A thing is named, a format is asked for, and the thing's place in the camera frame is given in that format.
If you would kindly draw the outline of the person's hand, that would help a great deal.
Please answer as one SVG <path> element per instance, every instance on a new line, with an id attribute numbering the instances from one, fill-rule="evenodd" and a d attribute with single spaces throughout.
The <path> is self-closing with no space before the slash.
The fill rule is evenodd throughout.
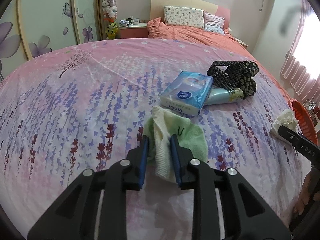
<path id="1" fill-rule="evenodd" d="M 306 175 L 304 179 L 302 189 L 299 193 L 297 202 L 293 207 L 293 212 L 292 212 L 293 217 L 301 215 L 305 207 L 307 206 L 307 204 L 310 202 L 310 200 L 319 202 L 319 191 L 316 192 L 313 197 L 311 196 L 318 181 L 319 181 L 319 170 L 315 167 L 312 167 L 310 172 Z"/>

